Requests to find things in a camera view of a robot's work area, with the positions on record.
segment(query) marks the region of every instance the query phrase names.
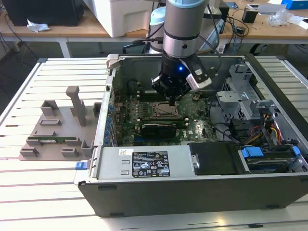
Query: power supply label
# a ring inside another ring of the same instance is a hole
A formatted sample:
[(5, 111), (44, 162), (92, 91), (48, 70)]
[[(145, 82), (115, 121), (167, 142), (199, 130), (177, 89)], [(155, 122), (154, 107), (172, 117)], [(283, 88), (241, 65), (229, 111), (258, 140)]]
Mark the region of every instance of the power supply label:
[(168, 152), (133, 152), (132, 176), (170, 177)]

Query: circuit board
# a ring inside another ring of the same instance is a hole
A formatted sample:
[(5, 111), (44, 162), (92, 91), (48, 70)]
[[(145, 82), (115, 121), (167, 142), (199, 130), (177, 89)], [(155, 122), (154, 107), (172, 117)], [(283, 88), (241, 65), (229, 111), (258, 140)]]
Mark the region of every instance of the circuit board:
[[(119, 102), (116, 104), (119, 145), (186, 145), (190, 142), (217, 141), (206, 115), (206, 98), (200, 95), (197, 99), (195, 97), (195, 93), (188, 93), (175, 106), (169, 106), (166, 101), (153, 101), (156, 98), (145, 97), (144, 100), (142, 96), (129, 96)], [(176, 127), (175, 135), (172, 138), (144, 138), (142, 128), (153, 124), (173, 125)]]

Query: yellow cable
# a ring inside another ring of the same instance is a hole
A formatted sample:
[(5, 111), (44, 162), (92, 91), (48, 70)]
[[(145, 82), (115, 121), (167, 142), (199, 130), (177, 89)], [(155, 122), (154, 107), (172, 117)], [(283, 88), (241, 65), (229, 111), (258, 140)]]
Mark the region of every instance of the yellow cable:
[(279, 142), (278, 141), (279, 137), (278, 137), (278, 133), (277, 133), (276, 129), (275, 128), (270, 128), (270, 129), (272, 129), (276, 133), (276, 139), (277, 139), (277, 142)]
[(250, 141), (248, 141), (246, 144), (251, 143), (252, 141), (255, 141), (256, 139), (258, 139), (260, 136), (262, 135), (262, 132), (257, 134), (254, 138), (252, 138)]

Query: blue latch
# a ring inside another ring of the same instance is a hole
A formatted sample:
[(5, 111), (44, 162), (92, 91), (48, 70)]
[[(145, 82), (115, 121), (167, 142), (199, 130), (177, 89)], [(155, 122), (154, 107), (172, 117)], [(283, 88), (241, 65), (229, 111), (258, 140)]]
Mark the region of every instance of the blue latch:
[(75, 170), (87, 170), (87, 163), (79, 161), (75, 165)]
[(293, 149), (293, 152), (295, 153), (295, 155), (297, 157), (300, 157), (300, 150), (299, 150), (299, 148), (294, 146), (294, 147), (292, 147), (292, 149)]
[(245, 147), (242, 150), (244, 158), (247, 157), (264, 157), (262, 150), (259, 147)]

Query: computer case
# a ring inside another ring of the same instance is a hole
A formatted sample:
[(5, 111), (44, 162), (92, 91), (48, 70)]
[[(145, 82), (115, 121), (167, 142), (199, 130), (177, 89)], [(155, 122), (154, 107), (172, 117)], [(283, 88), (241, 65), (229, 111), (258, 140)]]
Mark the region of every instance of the computer case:
[(15, 26), (33, 23), (77, 26), (83, 15), (82, 0), (2, 0)]

